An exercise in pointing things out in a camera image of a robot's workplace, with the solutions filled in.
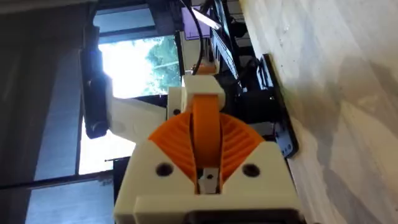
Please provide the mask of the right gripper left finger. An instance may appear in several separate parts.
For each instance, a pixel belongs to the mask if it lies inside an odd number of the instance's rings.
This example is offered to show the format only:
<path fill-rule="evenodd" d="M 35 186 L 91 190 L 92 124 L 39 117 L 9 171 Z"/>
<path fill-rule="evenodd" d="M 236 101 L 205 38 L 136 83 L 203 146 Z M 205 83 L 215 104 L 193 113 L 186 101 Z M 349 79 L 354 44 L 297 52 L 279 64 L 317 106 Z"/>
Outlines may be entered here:
<path fill-rule="evenodd" d="M 114 205 L 116 223 L 183 223 L 193 210 L 197 166 L 190 123 L 190 113 L 176 115 L 133 150 Z"/>

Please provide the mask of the finger of the left gripper with wedge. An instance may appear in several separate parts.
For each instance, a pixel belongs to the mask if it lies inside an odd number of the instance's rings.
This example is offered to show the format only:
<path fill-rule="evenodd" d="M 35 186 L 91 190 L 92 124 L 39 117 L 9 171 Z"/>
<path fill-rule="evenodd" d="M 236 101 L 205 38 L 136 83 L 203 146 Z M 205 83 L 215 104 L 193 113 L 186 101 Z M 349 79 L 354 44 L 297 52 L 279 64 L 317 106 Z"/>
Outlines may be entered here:
<path fill-rule="evenodd" d="M 191 114 L 190 130 L 198 168 L 217 168 L 221 163 L 220 111 L 225 92 L 212 75 L 183 77 L 182 108 Z"/>

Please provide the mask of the bare white finger of the left gripper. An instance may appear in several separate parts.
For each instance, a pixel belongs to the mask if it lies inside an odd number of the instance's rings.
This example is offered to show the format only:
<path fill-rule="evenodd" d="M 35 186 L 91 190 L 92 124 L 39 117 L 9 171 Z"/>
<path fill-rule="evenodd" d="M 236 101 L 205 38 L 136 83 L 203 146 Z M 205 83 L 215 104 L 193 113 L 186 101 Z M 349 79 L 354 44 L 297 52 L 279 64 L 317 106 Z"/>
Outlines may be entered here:
<path fill-rule="evenodd" d="M 182 112 L 182 87 L 171 86 L 167 95 L 167 119 Z"/>

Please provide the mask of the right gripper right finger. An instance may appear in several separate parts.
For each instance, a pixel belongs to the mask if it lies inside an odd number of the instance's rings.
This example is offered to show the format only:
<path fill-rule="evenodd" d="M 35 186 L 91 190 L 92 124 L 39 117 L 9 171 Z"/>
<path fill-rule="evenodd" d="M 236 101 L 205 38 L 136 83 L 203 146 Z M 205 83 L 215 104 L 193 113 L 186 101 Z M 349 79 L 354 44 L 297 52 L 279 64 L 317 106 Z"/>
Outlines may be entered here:
<path fill-rule="evenodd" d="M 252 127 L 220 115 L 219 205 L 299 206 L 294 183 L 279 146 L 265 141 Z"/>

